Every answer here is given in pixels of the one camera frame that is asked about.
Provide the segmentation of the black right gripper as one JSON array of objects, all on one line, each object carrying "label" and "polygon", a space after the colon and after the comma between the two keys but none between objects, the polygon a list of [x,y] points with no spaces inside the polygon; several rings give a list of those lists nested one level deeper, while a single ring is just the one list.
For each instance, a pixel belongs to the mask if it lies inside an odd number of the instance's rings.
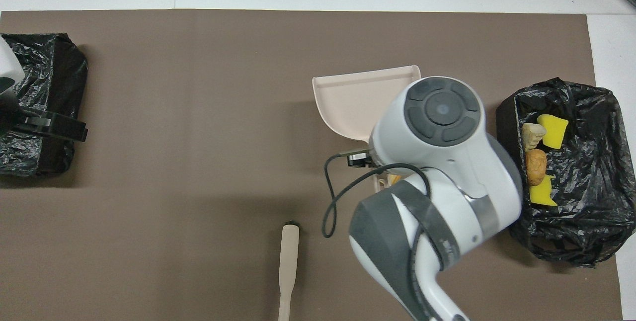
[{"label": "black right gripper", "polygon": [[370,149],[354,149],[347,151],[347,165],[352,168],[374,167]]}]

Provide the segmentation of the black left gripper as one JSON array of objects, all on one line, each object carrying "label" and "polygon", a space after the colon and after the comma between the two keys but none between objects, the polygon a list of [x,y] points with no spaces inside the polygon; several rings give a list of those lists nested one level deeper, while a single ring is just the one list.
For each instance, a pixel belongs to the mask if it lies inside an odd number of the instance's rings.
[{"label": "black left gripper", "polygon": [[16,115],[14,131],[48,131],[53,138],[85,142],[86,123],[77,119],[53,119],[50,112],[20,109]]}]

